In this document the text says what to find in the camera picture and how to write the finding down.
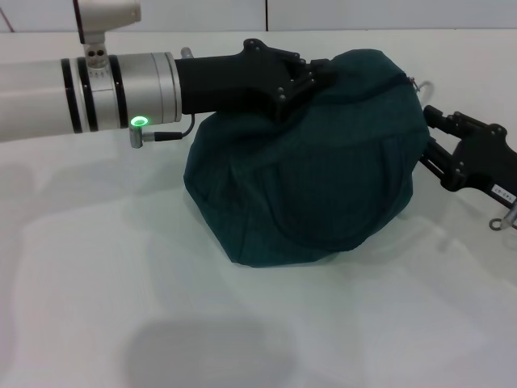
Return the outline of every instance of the green led light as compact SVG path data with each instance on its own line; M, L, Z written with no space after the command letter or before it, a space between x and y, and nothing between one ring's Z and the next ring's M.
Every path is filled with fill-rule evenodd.
M133 117L131 120L131 125L133 127L143 127L144 125L147 125L147 123L149 123L149 120L143 116Z

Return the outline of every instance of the dark green bag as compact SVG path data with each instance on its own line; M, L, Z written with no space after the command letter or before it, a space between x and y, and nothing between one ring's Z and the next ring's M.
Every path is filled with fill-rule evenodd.
M185 184L228 257L251 267L349 251L408 204L429 132L410 81L383 53L333 60L338 81L283 124L210 116Z

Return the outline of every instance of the white table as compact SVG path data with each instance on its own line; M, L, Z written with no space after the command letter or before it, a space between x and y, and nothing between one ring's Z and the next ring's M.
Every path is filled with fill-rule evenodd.
M306 59L381 49L435 84L430 103L497 121L517 149L517 31L119 33L108 49L202 57L248 37ZM4 34L0 48L2 61L82 51L74 34ZM408 208L359 249L245 268L183 187L192 140L0 145L1 388L515 386L517 234L488 229L502 206L418 166Z

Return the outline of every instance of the label sticker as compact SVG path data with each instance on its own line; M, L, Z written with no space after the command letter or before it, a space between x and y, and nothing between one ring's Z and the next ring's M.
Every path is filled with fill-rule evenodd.
M512 193L507 192L504 188L502 188L501 186L498 186L497 184L495 184L492 187L492 192L497 194L504 200L507 200L511 204L513 204L515 202L515 200L517 200L517 196L514 196Z

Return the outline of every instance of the white wall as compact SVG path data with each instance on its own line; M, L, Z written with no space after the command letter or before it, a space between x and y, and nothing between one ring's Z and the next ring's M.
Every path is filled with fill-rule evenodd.
M74 31L72 0L1 0L17 32ZM138 31L264 31L264 0L141 0Z
M515 0L268 0L269 29L517 27Z

